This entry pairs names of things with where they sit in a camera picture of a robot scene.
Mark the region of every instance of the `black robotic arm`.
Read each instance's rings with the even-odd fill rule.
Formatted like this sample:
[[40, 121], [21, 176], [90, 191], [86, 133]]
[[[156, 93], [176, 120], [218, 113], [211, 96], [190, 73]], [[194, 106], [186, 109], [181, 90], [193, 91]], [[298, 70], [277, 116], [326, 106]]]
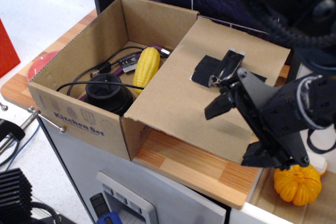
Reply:
[[299, 131], [312, 133], [336, 124], [336, 0], [242, 2], [273, 39], [294, 49], [313, 74], [274, 88], [240, 68], [235, 82], [220, 85], [221, 95], [205, 109], [206, 117], [230, 108], [240, 111], [259, 138], [249, 145], [242, 165], [308, 166]]

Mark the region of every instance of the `toy pumpkin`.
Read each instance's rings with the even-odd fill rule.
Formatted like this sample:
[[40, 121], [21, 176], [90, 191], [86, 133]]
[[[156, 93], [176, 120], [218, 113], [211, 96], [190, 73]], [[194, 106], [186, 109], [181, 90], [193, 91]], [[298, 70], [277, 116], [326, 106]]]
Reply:
[[322, 185], [319, 172], [312, 166], [293, 165], [289, 170], [277, 169], [274, 173], [274, 189], [280, 198], [296, 206], [312, 203]]

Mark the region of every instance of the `cardboard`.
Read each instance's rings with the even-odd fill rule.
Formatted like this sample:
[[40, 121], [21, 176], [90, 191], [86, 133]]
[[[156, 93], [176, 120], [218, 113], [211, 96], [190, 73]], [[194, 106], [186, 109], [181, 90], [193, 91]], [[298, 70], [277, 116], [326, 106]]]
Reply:
[[336, 220], [334, 185], [336, 174], [327, 172], [322, 178], [322, 191], [315, 202], [299, 207], [283, 201], [274, 189], [275, 169], [265, 169], [250, 201], [271, 214], [294, 224], [332, 224]]
[[[147, 0], [116, 0], [49, 62], [28, 84], [42, 115], [67, 128], [66, 134], [126, 159], [133, 159], [148, 133], [135, 123], [134, 141], [124, 140], [119, 116], [84, 103], [85, 85], [74, 86], [71, 97], [62, 84], [103, 62], [129, 45], [160, 45], [170, 50], [196, 22], [198, 12]], [[131, 53], [127, 50], [116, 59]], [[81, 80], [89, 80], [89, 74]], [[132, 83], [130, 74], [123, 83]]]
[[266, 83], [271, 86], [289, 53], [288, 49], [199, 17], [125, 117], [241, 163], [252, 130], [236, 109], [207, 121], [204, 108], [219, 90], [190, 80], [205, 55], [222, 59], [232, 47], [246, 53], [243, 67], [267, 77]]
[[[129, 45], [160, 45], [174, 52], [145, 90], [138, 97], [134, 93], [137, 99], [123, 118], [78, 100], [85, 94], [85, 85], [75, 86], [71, 97], [65, 95], [67, 88], [55, 91]], [[253, 135], [251, 129], [237, 110], [206, 121], [204, 108], [219, 90], [190, 80], [205, 55], [222, 59], [231, 47], [246, 52], [243, 66], [267, 77], [269, 85], [275, 84], [289, 53], [198, 17], [193, 10], [147, 0], [116, 0], [28, 86], [42, 114], [66, 126], [67, 134], [123, 158], [134, 159], [155, 128], [240, 163]], [[132, 76], [123, 74], [122, 82], [132, 83]]]

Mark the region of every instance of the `gray floor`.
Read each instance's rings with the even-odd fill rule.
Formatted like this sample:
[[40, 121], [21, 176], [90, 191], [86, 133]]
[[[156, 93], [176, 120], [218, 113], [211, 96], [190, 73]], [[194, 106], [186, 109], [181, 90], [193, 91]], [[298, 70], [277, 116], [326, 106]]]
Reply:
[[[95, 7], [94, 0], [0, 0], [0, 4], [0, 19], [21, 60], [19, 66], [0, 78], [0, 86]], [[25, 110], [4, 101], [1, 95], [0, 102], [9, 107], [6, 112], [0, 110], [0, 118], [18, 125], [28, 118]], [[28, 128], [23, 142], [36, 127], [37, 122]], [[0, 162], [10, 152], [2, 155]], [[20, 152], [11, 166], [14, 167], [23, 170], [37, 199], [78, 224], [91, 223], [42, 130]]]

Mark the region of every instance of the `cardboard box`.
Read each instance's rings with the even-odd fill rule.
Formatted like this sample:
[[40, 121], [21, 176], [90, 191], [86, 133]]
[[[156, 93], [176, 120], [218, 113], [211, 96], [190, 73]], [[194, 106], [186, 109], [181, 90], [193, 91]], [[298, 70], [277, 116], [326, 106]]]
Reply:
[[[123, 118], [78, 100], [85, 86], [55, 90], [128, 45], [174, 49]], [[193, 10], [147, 0], [116, 0], [29, 83], [42, 114], [67, 134], [123, 158], [133, 159], [150, 129], [240, 163], [252, 131], [237, 110], [206, 121], [204, 108], [219, 95], [190, 80], [209, 55], [222, 59], [235, 47], [246, 52], [243, 66], [274, 85], [289, 50], [222, 25]], [[122, 75], [132, 83], [132, 74]]]

